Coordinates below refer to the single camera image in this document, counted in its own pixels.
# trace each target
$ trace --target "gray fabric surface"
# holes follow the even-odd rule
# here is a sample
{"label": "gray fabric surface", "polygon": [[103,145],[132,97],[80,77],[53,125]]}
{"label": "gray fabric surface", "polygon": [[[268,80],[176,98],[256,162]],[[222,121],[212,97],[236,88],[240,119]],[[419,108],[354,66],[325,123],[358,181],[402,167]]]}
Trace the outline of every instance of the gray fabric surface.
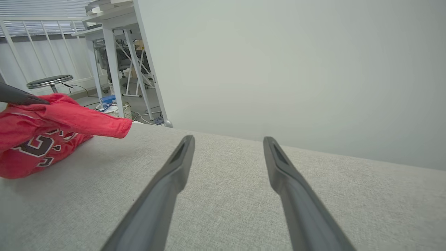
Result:
{"label": "gray fabric surface", "polygon": [[[21,180],[0,180],[0,250],[100,250],[181,138],[196,150],[166,249],[291,249],[261,142],[133,125]],[[446,172],[284,151],[358,250],[444,250]]]}

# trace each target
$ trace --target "red jersey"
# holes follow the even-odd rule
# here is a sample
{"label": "red jersey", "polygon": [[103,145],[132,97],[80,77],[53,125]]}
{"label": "red jersey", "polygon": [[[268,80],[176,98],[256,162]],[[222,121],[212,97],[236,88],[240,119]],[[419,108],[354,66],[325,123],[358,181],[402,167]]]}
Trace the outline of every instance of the red jersey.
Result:
{"label": "red jersey", "polygon": [[93,135],[124,138],[132,121],[80,106],[65,94],[49,105],[11,105],[0,113],[0,176],[26,177],[68,155]]}

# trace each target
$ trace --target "window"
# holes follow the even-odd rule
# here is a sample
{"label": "window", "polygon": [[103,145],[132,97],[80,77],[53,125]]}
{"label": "window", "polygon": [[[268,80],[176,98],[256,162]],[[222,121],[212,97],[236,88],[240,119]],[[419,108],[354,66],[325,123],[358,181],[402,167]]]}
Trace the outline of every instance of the window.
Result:
{"label": "window", "polygon": [[[85,17],[85,6],[91,0],[1,0],[0,18],[4,21],[11,37],[27,36],[22,21],[8,21],[8,17]],[[31,35],[44,35],[40,21],[25,21]],[[48,34],[60,34],[57,21],[43,21]],[[64,33],[84,30],[82,22],[60,21]]]}

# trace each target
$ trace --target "metal stool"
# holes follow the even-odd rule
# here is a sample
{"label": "metal stool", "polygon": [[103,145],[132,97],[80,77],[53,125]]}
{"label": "metal stool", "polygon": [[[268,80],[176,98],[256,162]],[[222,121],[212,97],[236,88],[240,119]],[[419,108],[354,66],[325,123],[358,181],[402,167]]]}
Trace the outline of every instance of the metal stool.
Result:
{"label": "metal stool", "polygon": [[66,82],[68,80],[72,80],[73,76],[72,75],[59,75],[59,76],[54,76],[54,77],[49,77],[49,78],[44,78],[44,79],[39,79],[39,80],[35,80],[33,82],[29,82],[26,84],[26,87],[28,87],[28,89],[36,89],[36,88],[41,88],[41,87],[45,87],[45,86],[51,86],[51,89],[53,90],[54,93],[57,93],[57,89],[54,86],[55,84],[64,84],[63,82]]}

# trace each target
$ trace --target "floor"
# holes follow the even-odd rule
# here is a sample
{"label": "floor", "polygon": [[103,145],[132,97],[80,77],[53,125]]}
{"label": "floor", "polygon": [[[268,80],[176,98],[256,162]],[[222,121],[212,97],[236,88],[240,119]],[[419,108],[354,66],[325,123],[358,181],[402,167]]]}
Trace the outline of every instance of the floor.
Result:
{"label": "floor", "polygon": [[[136,86],[137,86],[136,83],[130,83],[129,94],[135,94]],[[94,109],[99,104],[99,99],[97,98],[96,92],[94,92],[93,94],[91,92],[93,92],[93,91],[89,91],[90,96],[85,96],[85,97],[76,99],[76,101],[82,106],[86,106],[88,108]],[[125,93],[125,92],[126,92],[126,89],[121,86],[121,93]],[[146,90],[146,93],[147,93],[147,98],[149,100],[150,108],[152,108],[152,112],[161,111],[156,90],[154,88],[150,88],[150,89]],[[108,96],[108,95],[110,95],[110,92],[103,93],[103,96]],[[123,96],[122,98],[123,98],[123,102],[128,102],[130,104],[130,106],[131,106],[130,110],[132,112],[133,119],[135,119],[135,117],[137,117],[136,121],[144,123],[144,124],[148,124],[148,122],[155,123],[155,121],[150,121],[150,118],[148,115],[138,116],[138,114],[137,114],[137,113],[147,114],[147,107],[145,105],[144,98],[142,98],[142,97],[141,98],[140,97],[128,97],[128,96]],[[160,113],[153,113],[154,119],[158,118],[159,116],[160,116]]]}

